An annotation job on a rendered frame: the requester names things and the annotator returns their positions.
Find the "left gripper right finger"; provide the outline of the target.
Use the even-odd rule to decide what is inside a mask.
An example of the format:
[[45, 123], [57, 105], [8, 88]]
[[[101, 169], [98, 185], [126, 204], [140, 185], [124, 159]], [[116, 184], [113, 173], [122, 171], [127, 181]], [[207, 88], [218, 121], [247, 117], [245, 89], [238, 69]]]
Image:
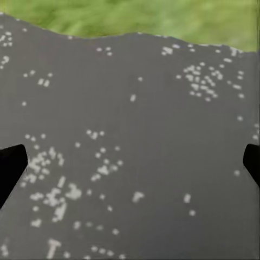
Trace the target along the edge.
[[243, 164], [260, 188], [260, 146], [247, 144]]

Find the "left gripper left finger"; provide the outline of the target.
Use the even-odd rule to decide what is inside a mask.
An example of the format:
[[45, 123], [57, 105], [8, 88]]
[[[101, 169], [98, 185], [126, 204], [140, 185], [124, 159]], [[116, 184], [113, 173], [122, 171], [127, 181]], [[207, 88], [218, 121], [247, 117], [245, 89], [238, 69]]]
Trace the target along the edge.
[[0, 150], [0, 209], [28, 166], [23, 144]]

